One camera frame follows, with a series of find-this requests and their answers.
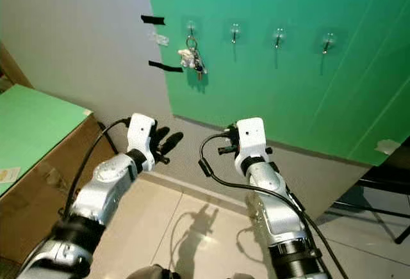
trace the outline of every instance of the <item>label sticker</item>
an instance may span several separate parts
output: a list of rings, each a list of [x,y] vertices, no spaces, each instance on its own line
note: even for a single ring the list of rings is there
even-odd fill
[[[399,146],[400,143],[394,140],[383,139],[377,142],[377,146],[374,150],[380,151],[386,155],[391,155]]]
[[[20,167],[0,169],[0,183],[12,183],[19,176]]]
[[[169,45],[169,38],[163,35],[159,35],[155,33],[154,31],[152,33],[148,34],[148,39],[155,41],[159,45],[164,45],[167,47]]]

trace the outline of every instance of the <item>green board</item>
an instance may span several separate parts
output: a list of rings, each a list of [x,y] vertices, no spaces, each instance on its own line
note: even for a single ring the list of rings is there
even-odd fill
[[[89,114],[80,106],[20,85],[0,95],[0,169],[19,178]],[[1,183],[2,195],[13,183]]]
[[[167,73],[173,114],[226,126],[261,116],[268,139],[380,164],[410,135],[410,0],[151,0],[178,66],[190,22],[208,69]],[[232,24],[240,25],[236,44]],[[280,48],[275,31],[283,28]],[[329,52],[322,54],[328,33]]]

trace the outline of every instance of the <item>wall hook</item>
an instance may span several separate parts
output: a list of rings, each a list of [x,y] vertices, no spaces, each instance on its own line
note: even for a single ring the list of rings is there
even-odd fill
[[[240,30],[239,30],[239,24],[234,23],[232,24],[231,27],[231,33],[232,33],[232,43],[235,44],[236,43],[236,39],[238,38],[238,34],[239,34]]]
[[[275,49],[279,48],[279,43],[280,43],[282,37],[283,37],[283,28],[276,29]]]
[[[332,43],[333,43],[333,33],[328,33],[327,40],[325,41],[325,46],[322,51],[323,54],[327,54],[327,52],[329,52],[329,49]]]
[[[195,24],[192,22],[192,21],[190,21],[190,22],[188,22],[188,32],[189,32],[189,35],[191,36],[191,37],[193,37],[193,31],[195,31]]]

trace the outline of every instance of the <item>robotic hand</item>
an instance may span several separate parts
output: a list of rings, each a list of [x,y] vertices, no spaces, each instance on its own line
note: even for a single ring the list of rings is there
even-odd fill
[[[217,137],[228,138],[231,142],[230,146],[219,148],[218,153],[234,152],[236,171],[247,178],[248,184],[226,182],[213,173],[203,148],[209,140]],[[268,154],[271,153],[272,149],[266,147],[262,119],[250,118],[230,125],[223,134],[205,139],[200,149],[199,165],[207,177],[222,185],[253,190],[248,205],[265,236],[278,279],[331,278],[306,219],[311,225],[314,223],[286,186],[275,163],[269,163]]]
[[[117,210],[120,199],[142,171],[157,162],[169,163],[165,155],[182,139],[181,132],[160,141],[169,128],[156,130],[157,121],[133,114],[127,134],[127,153],[98,165],[93,177],[79,192],[67,218],[57,222],[22,266],[18,279],[84,278],[92,255]]]

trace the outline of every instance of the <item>floor tile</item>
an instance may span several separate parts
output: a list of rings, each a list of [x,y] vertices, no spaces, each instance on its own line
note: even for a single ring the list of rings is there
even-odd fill
[[[410,211],[404,195],[369,189],[362,194],[361,201],[352,202],[396,212]],[[410,237],[400,245],[393,242],[410,225],[410,219],[369,211],[329,209],[316,222],[327,239],[410,266]]]
[[[184,195],[153,262],[184,279],[222,279],[234,273],[268,278],[250,227],[246,216]]]
[[[324,253],[324,262],[331,272],[333,279],[342,278],[330,256],[327,254],[324,245],[322,245],[319,240],[317,240],[316,243],[322,253]],[[332,241],[330,241],[329,244],[346,274],[351,279],[407,279],[410,277],[409,266],[370,255],[369,253]]]
[[[87,278],[125,279],[150,265],[181,193],[137,180],[120,206],[94,253]]]

